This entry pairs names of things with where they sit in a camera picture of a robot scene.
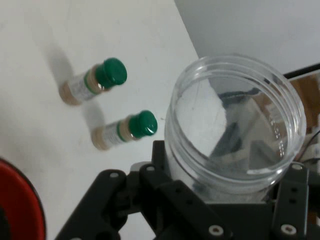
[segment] red bowl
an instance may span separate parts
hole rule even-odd
[[[38,194],[27,177],[0,158],[0,206],[11,240],[45,240],[46,222]]]

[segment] black cable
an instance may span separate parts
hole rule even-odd
[[[303,161],[302,164],[307,164],[307,163],[316,164],[318,161],[320,161],[320,157],[314,157],[314,158],[310,158]]]
[[[305,145],[300,157],[298,158],[297,162],[300,162],[300,160],[302,159],[302,157],[304,156],[304,154],[306,153],[308,147],[310,146],[311,142],[315,139],[315,137],[320,134],[320,130],[318,130],[313,136],[312,138],[307,142],[307,144]]]

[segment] small vial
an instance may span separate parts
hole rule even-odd
[[[108,150],[122,143],[152,136],[157,129],[158,123],[153,113],[143,110],[137,115],[129,115],[118,122],[96,128],[92,131],[91,138],[97,149]]]
[[[59,94],[66,104],[80,105],[126,80],[124,64],[117,58],[108,58],[102,64],[96,64],[87,72],[66,81],[59,88]]]

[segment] screw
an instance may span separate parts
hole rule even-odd
[[[117,172],[113,172],[110,174],[110,178],[117,178],[117,177],[119,177],[119,173],[117,173]]]
[[[224,229],[219,225],[211,225],[209,227],[209,233],[213,236],[219,237],[224,234]]]
[[[293,164],[292,166],[291,166],[294,170],[301,170],[302,169],[302,166],[300,166],[299,164]]]
[[[283,224],[281,231],[286,235],[295,235],[297,233],[297,229],[290,224]]]
[[[154,166],[147,166],[147,167],[146,167],[146,170],[147,170],[148,172],[151,172],[151,171],[154,171],[154,170],[155,170],[155,167],[154,167]]]

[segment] green cap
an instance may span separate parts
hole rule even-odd
[[[129,130],[136,138],[152,136],[158,129],[158,123],[152,112],[143,110],[129,120]]]
[[[108,58],[95,69],[95,78],[99,84],[109,89],[124,84],[127,80],[125,65],[117,58]]]

